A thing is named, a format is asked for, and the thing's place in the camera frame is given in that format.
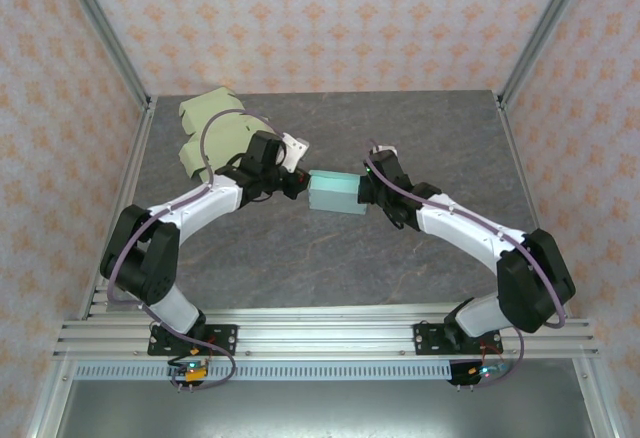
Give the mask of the light blue paper box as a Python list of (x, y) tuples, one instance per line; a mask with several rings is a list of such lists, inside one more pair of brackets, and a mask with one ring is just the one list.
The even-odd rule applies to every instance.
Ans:
[(326, 170), (311, 170), (309, 208), (315, 211), (365, 215), (367, 205), (358, 202), (360, 176)]

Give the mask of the light green paper box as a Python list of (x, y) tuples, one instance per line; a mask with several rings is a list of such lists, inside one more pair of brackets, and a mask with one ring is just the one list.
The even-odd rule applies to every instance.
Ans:
[(231, 110), (231, 113), (217, 118), (205, 135), (205, 157), (213, 171), (224, 166), (237, 153), (244, 153), (255, 132), (275, 132), (267, 120), (244, 114), (241, 100), (226, 87), (181, 102), (179, 117), (188, 141), (178, 156), (189, 178), (208, 181), (209, 175), (200, 151), (201, 137), (208, 120), (226, 110)]

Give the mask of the aluminium cross beam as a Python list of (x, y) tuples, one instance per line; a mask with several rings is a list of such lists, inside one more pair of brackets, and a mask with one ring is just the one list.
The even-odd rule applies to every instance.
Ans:
[[(212, 311), (214, 323), (232, 324), (238, 359), (355, 360), (412, 359), (413, 327), (442, 318), (425, 306), (372, 306)], [(75, 359), (142, 358), (151, 336), (151, 321), (139, 313), (98, 313), (85, 321), (62, 325), (54, 346), (57, 357)], [(603, 347), (586, 319), (571, 319), (560, 330), (534, 334), (500, 334), (502, 355), (520, 351), (530, 359), (598, 358)]]

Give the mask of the grey metal sheet panel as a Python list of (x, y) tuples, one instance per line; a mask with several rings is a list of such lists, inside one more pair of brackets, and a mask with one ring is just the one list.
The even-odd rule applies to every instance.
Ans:
[(28, 438), (628, 438), (602, 365), (527, 360), (458, 390), (410, 373), (359, 381), (236, 379), (195, 393), (57, 363)]

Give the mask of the left aluminium side rail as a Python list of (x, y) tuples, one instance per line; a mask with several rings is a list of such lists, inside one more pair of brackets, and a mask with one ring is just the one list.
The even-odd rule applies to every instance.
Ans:
[(150, 96), (148, 102), (143, 106), (141, 115), (139, 117), (135, 134), (129, 146), (127, 161), (120, 175), (116, 201), (109, 225), (107, 227), (104, 244), (97, 258), (96, 271), (93, 277), (89, 279), (88, 288), (85, 291), (83, 297), (83, 304), (81, 305), (78, 314), (78, 318), (81, 321), (85, 321), (89, 317), (91, 306), (94, 303), (95, 294), (100, 293), (101, 289), (105, 287), (106, 279), (100, 273), (101, 260), (104, 256), (107, 245), (109, 244), (112, 232), (115, 229), (121, 211), (131, 203), (135, 194), (137, 180), (139, 177), (150, 128), (157, 106), (157, 101), (157, 95)]

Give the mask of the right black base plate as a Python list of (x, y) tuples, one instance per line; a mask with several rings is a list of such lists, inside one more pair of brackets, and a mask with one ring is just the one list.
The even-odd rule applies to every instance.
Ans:
[(497, 330), (470, 337), (455, 324), (421, 321), (413, 325), (413, 343), (417, 355), (498, 355), (503, 352)]

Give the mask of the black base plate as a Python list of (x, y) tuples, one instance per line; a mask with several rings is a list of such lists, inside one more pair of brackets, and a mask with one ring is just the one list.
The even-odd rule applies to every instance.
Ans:
[(413, 343), (417, 355), (498, 355), (503, 352), (497, 330), (470, 337), (455, 324), (421, 321), (413, 325)]
[[(150, 333), (147, 347), (149, 356), (177, 357), (191, 355), (193, 350), (199, 350), (205, 354), (211, 353), (216, 356), (221, 355), (218, 351), (178, 338), (158, 324), (151, 326)], [(216, 345), (234, 355), (237, 334), (238, 327), (236, 325), (204, 324), (196, 328), (193, 338)]]

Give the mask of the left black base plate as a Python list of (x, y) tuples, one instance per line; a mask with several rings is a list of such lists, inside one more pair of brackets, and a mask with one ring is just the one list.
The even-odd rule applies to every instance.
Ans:
[[(221, 355), (218, 351), (178, 338), (158, 324), (151, 326), (150, 333), (147, 347), (149, 356), (177, 357), (191, 355), (193, 350), (199, 350), (205, 354), (211, 353), (216, 356)], [(204, 324), (196, 328), (193, 338), (216, 345), (234, 355), (237, 334), (238, 327), (236, 325)]]

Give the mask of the left aluminium frame post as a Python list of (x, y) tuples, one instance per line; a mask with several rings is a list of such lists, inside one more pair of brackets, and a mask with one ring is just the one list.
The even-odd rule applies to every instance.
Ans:
[(142, 108), (146, 109), (151, 96), (147, 93), (141, 78), (135, 70), (123, 44), (118, 38), (115, 29), (99, 3), (99, 0), (78, 0), (80, 6), (96, 31), (108, 55), (112, 59), (117, 71), (123, 78), (125, 85), (134, 100)]

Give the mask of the aluminium frame post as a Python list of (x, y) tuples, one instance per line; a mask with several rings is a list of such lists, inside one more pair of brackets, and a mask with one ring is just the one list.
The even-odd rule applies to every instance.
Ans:
[(118, 38), (115, 29), (99, 3), (99, 0), (78, 0), (80, 6), (96, 31), (108, 55), (112, 59), (117, 71), (123, 78), (125, 85), (134, 100), (142, 108), (146, 109), (151, 96), (147, 93), (141, 78), (135, 70), (123, 44)]
[(530, 74), (570, 2), (571, 0), (549, 0), (547, 3), (502, 91), (496, 95), (499, 108), (504, 112), (516, 99), (521, 86)]

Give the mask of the right aluminium frame post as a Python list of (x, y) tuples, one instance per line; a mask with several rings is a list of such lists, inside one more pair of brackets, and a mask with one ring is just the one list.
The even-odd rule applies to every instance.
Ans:
[(570, 2), (571, 0), (549, 0), (547, 3), (502, 91), (496, 95), (499, 108), (504, 112), (516, 99), (521, 86), (530, 74)]

